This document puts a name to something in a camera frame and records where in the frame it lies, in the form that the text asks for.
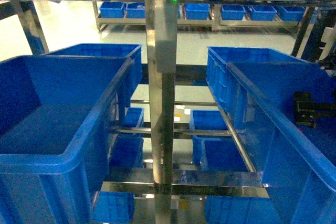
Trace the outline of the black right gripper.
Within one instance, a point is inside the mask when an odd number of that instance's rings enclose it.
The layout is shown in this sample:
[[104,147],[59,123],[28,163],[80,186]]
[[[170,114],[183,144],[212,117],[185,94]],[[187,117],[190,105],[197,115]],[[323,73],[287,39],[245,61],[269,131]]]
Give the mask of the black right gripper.
[[316,128],[318,118],[335,118],[335,103],[314,102],[310,92],[297,91],[293,94],[295,124]]

